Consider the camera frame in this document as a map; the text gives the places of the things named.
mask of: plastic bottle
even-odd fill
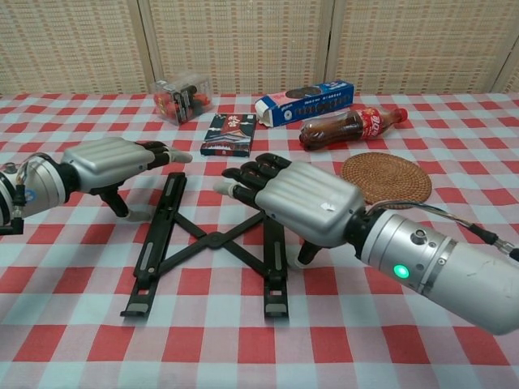
[[[316,118],[304,122],[299,141],[307,151],[317,150],[332,143],[370,139],[383,134],[395,123],[407,120],[407,111],[376,108],[350,110],[330,118]]]

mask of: black foldable stand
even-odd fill
[[[161,276],[206,248],[217,250],[223,247],[264,278],[265,317],[288,317],[285,232],[283,226],[263,212],[259,212],[227,233],[206,233],[178,212],[186,183],[185,173],[170,173],[168,175],[146,240],[135,265],[133,274],[136,280],[130,300],[126,309],[121,312],[121,316],[147,318]],[[236,237],[260,223],[263,224],[264,228],[263,262],[234,242]],[[165,259],[175,224],[196,237],[197,241]]]

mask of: rattan coaster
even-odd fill
[[[383,200],[424,202],[432,190],[431,179],[419,166],[382,152],[367,152],[348,158],[342,165],[341,176],[360,188],[368,204]]]

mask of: toy in plastic box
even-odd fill
[[[211,80],[194,72],[160,79],[152,84],[152,92],[157,113],[177,126],[212,108]]]

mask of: robotic hand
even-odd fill
[[[296,263],[307,265],[322,247],[352,244],[355,256],[405,287],[494,335],[519,328],[519,267],[457,242],[384,209],[364,207],[356,186],[305,162],[263,154],[240,169],[224,170],[236,182],[214,190],[260,209],[305,239]],[[519,249],[439,208],[486,243],[519,260]]]
[[[129,221],[148,220],[149,214],[127,207],[118,188],[145,170],[191,160],[190,154],[162,142],[105,138],[68,148],[60,163],[35,153],[19,168],[5,164],[0,172],[0,235],[23,233],[24,217],[66,203],[74,191],[100,195],[117,216]]]

